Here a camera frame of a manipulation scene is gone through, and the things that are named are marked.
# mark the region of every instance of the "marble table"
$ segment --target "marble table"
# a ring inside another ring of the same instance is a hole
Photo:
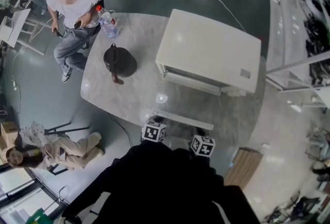
[[[100,31],[89,54],[81,84],[81,96],[97,107],[131,123],[143,126],[152,110],[163,110],[214,124],[210,136],[226,145],[245,145],[256,125],[265,91],[266,63],[261,58],[256,92],[245,97],[220,97],[162,80],[155,63],[168,18],[136,13],[113,15],[119,36],[113,40]],[[136,58],[137,71],[115,84],[103,62],[104,52],[115,43]],[[156,101],[158,93],[167,102]],[[172,124],[178,134],[182,128]]]

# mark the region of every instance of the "concrete floor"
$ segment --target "concrete floor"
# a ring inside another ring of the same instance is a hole
[[[266,85],[259,120],[247,144],[264,156],[244,189],[259,219],[290,199],[297,190],[309,196],[318,186],[316,175],[310,170],[313,160],[305,154],[309,150],[306,136],[314,126],[327,129],[329,114],[324,115],[317,108],[305,108],[298,113],[287,104],[288,100],[299,102],[301,97],[299,93],[279,93]],[[262,148],[263,143],[270,148]]]
[[[222,0],[235,14],[246,31],[262,40],[262,55],[267,56],[269,40],[269,0]],[[169,16],[172,9],[181,9],[200,14],[233,27],[237,22],[217,0],[105,0],[105,7],[116,12],[136,12]],[[47,21],[50,15],[43,18]],[[21,86],[20,94],[13,90],[11,82],[12,60],[20,49],[16,46],[7,55],[2,90],[10,104],[20,112],[17,115],[20,127],[30,125],[33,120],[46,128],[72,122],[70,128],[91,126],[90,131],[99,131],[104,136],[102,146],[106,154],[93,161],[85,170],[69,171],[56,177],[46,171],[37,171],[41,180],[54,192],[66,185],[65,197],[72,201],[114,158],[126,154],[129,149],[127,135],[108,116],[108,113],[89,104],[80,97],[82,73],[73,72],[70,81],[61,83],[61,69],[53,57],[53,50],[60,40],[49,29],[44,29],[33,40],[33,45],[45,51],[42,57],[30,49],[23,49],[15,60],[14,75]],[[120,121],[129,131],[134,145],[139,144],[140,128]],[[70,133],[73,140],[88,134]],[[213,155],[211,165],[224,175],[230,165],[235,147],[219,147]]]

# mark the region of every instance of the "black kettle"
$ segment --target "black kettle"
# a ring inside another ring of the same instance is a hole
[[[107,69],[112,73],[112,81],[119,85],[124,84],[124,81],[118,76],[129,77],[137,69],[136,60],[130,52],[122,47],[116,47],[115,44],[105,51],[103,60]]]

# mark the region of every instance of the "white microwave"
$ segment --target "white microwave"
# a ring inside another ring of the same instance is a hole
[[[254,93],[261,41],[215,20],[174,9],[156,57],[164,80],[214,95]]]

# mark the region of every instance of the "black jacket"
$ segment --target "black jacket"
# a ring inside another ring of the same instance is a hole
[[[96,202],[102,192],[111,195],[97,223],[178,222],[225,223],[216,203],[231,224],[259,223],[242,190],[224,186],[205,160],[192,159],[182,149],[144,141],[115,159],[64,211],[77,215]]]

